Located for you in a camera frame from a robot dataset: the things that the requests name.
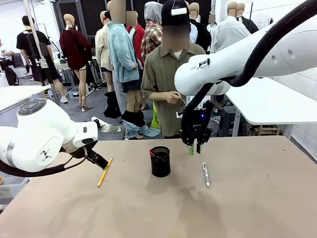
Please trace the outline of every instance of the robotic arm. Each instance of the robotic arm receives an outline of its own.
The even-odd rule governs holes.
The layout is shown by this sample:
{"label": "robotic arm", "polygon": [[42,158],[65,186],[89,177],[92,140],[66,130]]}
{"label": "robotic arm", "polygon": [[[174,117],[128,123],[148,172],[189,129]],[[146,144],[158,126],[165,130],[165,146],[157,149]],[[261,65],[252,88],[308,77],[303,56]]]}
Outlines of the robotic arm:
{"label": "robotic arm", "polygon": [[205,95],[225,94],[230,86],[240,87],[252,77],[273,77],[317,66],[317,0],[307,0],[280,21],[215,54],[198,55],[181,65],[175,75],[177,91],[195,95],[183,113],[183,142],[193,146],[208,141],[206,130],[212,103],[205,103],[204,119],[193,115]]}
{"label": "robotic arm", "polygon": [[17,128],[0,126],[0,171],[20,177],[59,173],[66,164],[46,169],[59,152],[88,159],[102,169],[108,164],[92,150],[98,137],[96,122],[74,122],[46,99],[27,102],[17,117]]}

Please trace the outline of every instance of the gray hood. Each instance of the gray hood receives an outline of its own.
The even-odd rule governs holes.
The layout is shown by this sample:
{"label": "gray hood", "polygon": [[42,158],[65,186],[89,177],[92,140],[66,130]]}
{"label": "gray hood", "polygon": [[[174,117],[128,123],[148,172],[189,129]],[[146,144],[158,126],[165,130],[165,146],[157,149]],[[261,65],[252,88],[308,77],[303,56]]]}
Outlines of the gray hood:
{"label": "gray hood", "polygon": [[161,21],[161,11],[163,4],[156,1],[147,2],[144,5],[144,19]]}

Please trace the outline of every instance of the white sneaker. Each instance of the white sneaker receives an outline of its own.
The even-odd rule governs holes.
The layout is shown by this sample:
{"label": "white sneaker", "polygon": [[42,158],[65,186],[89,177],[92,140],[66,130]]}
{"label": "white sneaker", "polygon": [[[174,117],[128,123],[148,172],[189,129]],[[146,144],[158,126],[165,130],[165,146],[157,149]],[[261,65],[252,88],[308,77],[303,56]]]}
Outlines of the white sneaker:
{"label": "white sneaker", "polygon": [[61,103],[68,103],[67,97],[62,97],[60,100]]}

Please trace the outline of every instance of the dark red sweater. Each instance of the dark red sweater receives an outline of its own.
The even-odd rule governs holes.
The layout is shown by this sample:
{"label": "dark red sweater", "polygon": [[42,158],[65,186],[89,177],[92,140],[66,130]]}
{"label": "dark red sweater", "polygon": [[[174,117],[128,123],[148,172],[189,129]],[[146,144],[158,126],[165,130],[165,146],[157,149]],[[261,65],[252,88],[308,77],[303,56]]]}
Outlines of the dark red sweater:
{"label": "dark red sweater", "polygon": [[63,31],[59,43],[71,69],[79,70],[92,60],[92,45],[81,32],[74,29]]}
{"label": "dark red sweater", "polygon": [[[127,31],[130,33],[132,26],[127,27]],[[144,37],[145,30],[142,28],[140,24],[135,27],[135,38],[134,38],[134,47],[135,52],[137,53],[138,59],[141,61],[142,67],[144,67],[144,62],[141,56],[141,42]]]}

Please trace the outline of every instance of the yellow pencil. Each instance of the yellow pencil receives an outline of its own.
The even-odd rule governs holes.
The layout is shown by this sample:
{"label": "yellow pencil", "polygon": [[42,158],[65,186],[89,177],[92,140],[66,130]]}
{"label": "yellow pencil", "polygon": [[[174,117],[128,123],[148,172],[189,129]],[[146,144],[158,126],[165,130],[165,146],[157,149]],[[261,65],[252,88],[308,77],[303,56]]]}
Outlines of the yellow pencil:
{"label": "yellow pencil", "polygon": [[101,177],[101,179],[100,179],[100,181],[98,183],[98,187],[100,187],[101,183],[103,182],[103,180],[104,180],[104,178],[106,176],[106,173],[107,173],[107,171],[108,171],[108,169],[110,167],[111,162],[112,162],[112,158],[109,160],[109,163],[107,165],[107,169],[104,171],[104,174],[102,175],[102,177]]}

